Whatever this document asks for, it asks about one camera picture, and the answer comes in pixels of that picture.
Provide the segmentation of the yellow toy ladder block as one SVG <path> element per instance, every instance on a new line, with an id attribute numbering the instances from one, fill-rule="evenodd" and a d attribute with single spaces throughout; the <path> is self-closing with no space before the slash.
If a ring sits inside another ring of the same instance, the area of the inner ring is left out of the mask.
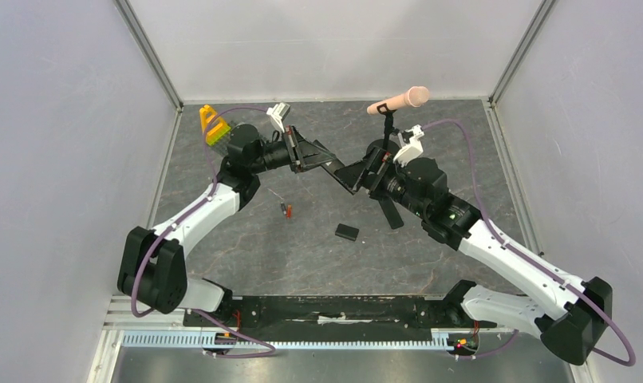
<path id="1" fill-rule="evenodd" d="M 208 146 L 216 147 L 229 137 L 231 126 L 210 105 L 199 109 L 199 121 L 203 139 Z"/>

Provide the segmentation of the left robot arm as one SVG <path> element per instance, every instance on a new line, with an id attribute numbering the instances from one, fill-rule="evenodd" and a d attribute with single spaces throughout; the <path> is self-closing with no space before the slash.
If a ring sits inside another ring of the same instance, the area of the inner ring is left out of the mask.
<path id="1" fill-rule="evenodd" d="M 234 306 L 227 289 L 205 278 L 191 278 L 186 258 L 222 221 L 241 211 L 260 187 L 259 174 L 288 167 L 307 172 L 336 156 L 318 141 L 306 140 L 295 127 L 278 140 L 264 140 L 251 124 L 231 131 L 227 154 L 216 179 L 190 205 L 152 229 L 135 227 L 127 235 L 117 289 L 151 310 L 169 314 L 198 309 L 215 326 L 226 325 Z"/>

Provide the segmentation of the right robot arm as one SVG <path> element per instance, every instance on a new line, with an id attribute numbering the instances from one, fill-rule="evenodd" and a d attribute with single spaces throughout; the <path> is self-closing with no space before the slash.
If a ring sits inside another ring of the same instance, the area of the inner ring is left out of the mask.
<path id="1" fill-rule="evenodd" d="M 555 267 L 484 220 L 477 207 L 449 191 L 447 176 L 434 159 L 417 158 L 402 166 L 391 153 L 372 146 L 351 165 L 333 160 L 323 167 L 350 193 L 365 189 L 394 227 L 402 225 L 396 210 L 401 205 L 420 218 L 430 238 L 490 267 L 523 292 L 504 294 L 460 282 L 462 295 L 444 303 L 451 324 L 474 319 L 512 327 L 536 337 L 571 365 L 583 365 L 596 350 L 612 316 L 612 286 Z"/>

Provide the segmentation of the black remote with buttons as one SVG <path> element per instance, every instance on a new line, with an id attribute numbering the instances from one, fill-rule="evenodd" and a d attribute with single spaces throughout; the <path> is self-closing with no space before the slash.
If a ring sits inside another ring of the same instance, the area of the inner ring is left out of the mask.
<path id="1" fill-rule="evenodd" d="M 327 165 L 327 166 L 321 166 L 332 178 L 335 179 L 333 176 L 333 173 L 338 170 L 339 168 L 343 168 L 347 165 L 345 165 L 342 161 L 339 159 L 335 160 L 333 163 Z"/>

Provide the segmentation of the black battery cover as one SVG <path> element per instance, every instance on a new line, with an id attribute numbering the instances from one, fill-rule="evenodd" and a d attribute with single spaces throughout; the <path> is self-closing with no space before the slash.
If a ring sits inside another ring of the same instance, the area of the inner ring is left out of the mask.
<path id="1" fill-rule="evenodd" d="M 334 232 L 334 234 L 337 237 L 343 238 L 343 239 L 348 239 L 350 241 L 356 241 L 357 237 L 359 235 L 359 229 L 356 227 L 351 227 L 349 225 L 339 223 L 337 225 L 337 228 Z"/>

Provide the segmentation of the pink microphone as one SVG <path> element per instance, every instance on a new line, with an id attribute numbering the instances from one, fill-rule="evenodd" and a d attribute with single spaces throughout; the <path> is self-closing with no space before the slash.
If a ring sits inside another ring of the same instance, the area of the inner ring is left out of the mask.
<path id="1" fill-rule="evenodd" d="M 419 108 L 430 98 L 429 89 L 424 86 L 413 86 L 406 92 L 386 100 L 371 104 L 366 112 L 369 115 L 387 115 L 402 108 Z"/>

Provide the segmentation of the grey studded baseplate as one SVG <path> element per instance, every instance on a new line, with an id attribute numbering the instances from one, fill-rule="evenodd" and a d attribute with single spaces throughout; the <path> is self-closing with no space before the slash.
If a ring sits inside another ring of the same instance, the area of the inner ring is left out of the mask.
<path id="1" fill-rule="evenodd" d="M 228 132 L 224 136 L 221 136 L 211 146 L 211 150 L 221 157 L 233 157 L 233 155 L 236 153 L 236 150 L 233 148 L 233 145 L 231 143 L 232 137 L 232 132 Z"/>

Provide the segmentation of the black microphone stand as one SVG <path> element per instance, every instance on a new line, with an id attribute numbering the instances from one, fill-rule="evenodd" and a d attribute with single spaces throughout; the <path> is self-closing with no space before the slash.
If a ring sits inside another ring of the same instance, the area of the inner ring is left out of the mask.
<path id="1" fill-rule="evenodd" d="M 390 136 L 396 131 L 394 126 L 394 113 L 395 110 L 390 109 L 386 103 L 379 104 L 376 111 L 382 115 L 384 119 L 383 138 L 378 140 L 377 143 L 372 143 L 368 148 L 366 155 L 373 154 L 379 148 L 385 153 L 389 153 L 389 143 L 391 142 Z"/>

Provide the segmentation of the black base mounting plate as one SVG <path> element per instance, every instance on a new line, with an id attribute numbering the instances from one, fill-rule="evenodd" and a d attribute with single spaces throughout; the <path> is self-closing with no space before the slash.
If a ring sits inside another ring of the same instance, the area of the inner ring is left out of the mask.
<path id="1" fill-rule="evenodd" d="M 475 324 L 450 298 L 425 295 L 245 295 L 212 316 L 267 342 L 426 341 Z"/>

